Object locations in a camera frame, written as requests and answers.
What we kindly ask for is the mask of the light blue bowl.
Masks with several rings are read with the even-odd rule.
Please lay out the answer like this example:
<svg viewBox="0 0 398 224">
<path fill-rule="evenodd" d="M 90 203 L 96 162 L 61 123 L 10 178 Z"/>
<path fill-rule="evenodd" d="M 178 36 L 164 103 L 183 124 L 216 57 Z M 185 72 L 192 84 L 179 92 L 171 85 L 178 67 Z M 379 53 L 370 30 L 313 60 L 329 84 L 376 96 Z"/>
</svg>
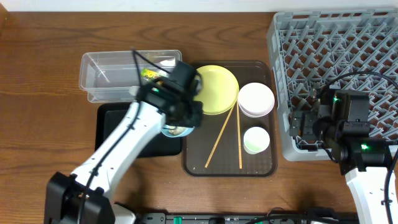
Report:
<svg viewBox="0 0 398 224">
<path fill-rule="evenodd" d="M 161 129 L 161 133 L 169 138 L 183 138 L 188 136 L 195 128 L 187 128 L 181 126 L 168 126 L 165 125 Z"/>
</svg>

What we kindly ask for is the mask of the green snack wrapper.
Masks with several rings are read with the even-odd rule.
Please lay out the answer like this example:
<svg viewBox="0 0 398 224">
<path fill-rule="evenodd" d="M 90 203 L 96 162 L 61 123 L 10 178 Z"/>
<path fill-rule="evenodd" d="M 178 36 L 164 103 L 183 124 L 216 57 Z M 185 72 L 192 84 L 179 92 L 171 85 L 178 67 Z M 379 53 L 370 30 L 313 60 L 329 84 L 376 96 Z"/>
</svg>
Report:
<svg viewBox="0 0 398 224">
<path fill-rule="evenodd" d="M 164 71 L 154 71 L 154 70 L 150 70 L 148 68 L 144 68 L 141 71 L 141 77 L 143 78 L 143 80 L 147 81 L 147 82 L 153 82 L 155 79 L 160 78 L 160 77 L 166 77 L 167 73 Z"/>
</svg>

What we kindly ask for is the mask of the yellow plate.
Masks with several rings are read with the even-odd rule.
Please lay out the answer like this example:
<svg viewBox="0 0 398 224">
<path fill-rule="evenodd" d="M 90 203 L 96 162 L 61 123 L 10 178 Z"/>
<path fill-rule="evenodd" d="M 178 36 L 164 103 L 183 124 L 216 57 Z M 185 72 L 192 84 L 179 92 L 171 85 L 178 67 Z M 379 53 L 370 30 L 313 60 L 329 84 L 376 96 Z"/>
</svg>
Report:
<svg viewBox="0 0 398 224">
<path fill-rule="evenodd" d="M 205 65 L 197 72 L 203 87 L 195 101 L 203 103 L 203 113 L 218 115 L 231 109 L 238 97 L 239 84 L 232 72 L 219 65 Z"/>
</svg>

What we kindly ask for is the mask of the pink bowl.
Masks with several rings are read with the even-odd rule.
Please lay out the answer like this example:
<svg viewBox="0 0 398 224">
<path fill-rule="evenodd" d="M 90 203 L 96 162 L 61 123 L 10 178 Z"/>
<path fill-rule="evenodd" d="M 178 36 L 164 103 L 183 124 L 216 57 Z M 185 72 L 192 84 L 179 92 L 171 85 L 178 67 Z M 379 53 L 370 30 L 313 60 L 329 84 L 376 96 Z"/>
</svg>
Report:
<svg viewBox="0 0 398 224">
<path fill-rule="evenodd" d="M 275 105 L 272 90 L 262 83 L 248 83 L 238 93 L 240 110 L 250 118 L 260 118 L 269 114 Z"/>
</svg>

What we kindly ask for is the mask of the white cup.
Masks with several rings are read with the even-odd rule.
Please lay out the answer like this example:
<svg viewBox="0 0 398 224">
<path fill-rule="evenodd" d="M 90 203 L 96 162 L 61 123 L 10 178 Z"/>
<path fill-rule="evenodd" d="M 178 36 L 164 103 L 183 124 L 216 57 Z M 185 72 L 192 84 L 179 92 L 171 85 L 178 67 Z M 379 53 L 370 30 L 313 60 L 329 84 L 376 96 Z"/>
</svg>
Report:
<svg viewBox="0 0 398 224">
<path fill-rule="evenodd" d="M 243 143 L 248 154 L 259 154 L 270 146 L 271 139 L 264 128 L 252 127 L 244 133 Z"/>
</svg>

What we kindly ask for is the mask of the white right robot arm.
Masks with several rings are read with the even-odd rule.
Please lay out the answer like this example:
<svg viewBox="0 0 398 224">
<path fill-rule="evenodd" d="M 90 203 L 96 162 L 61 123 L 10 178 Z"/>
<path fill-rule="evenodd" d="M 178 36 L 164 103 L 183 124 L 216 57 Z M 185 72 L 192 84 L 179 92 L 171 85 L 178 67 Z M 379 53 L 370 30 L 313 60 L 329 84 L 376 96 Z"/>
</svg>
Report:
<svg viewBox="0 0 398 224">
<path fill-rule="evenodd" d="M 354 90 L 323 90 L 319 106 L 295 110 L 289 134 L 320 141 L 340 167 L 354 198 L 360 223 L 397 221 L 392 142 L 370 136 L 369 96 Z"/>
</svg>

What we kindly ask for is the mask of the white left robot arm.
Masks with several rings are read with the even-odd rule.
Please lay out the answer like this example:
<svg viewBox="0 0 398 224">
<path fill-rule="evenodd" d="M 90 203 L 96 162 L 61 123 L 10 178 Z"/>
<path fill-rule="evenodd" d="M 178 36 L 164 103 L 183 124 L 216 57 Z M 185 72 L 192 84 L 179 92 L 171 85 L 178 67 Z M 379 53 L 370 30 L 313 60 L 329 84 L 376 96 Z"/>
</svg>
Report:
<svg viewBox="0 0 398 224">
<path fill-rule="evenodd" d="M 178 61 L 167 77 L 139 87 L 127 113 L 102 145 L 70 175 L 47 184 L 44 223 L 135 223 L 136 214 L 111 203 L 131 164 L 164 126 L 199 127 L 203 87 L 195 68 Z"/>
</svg>

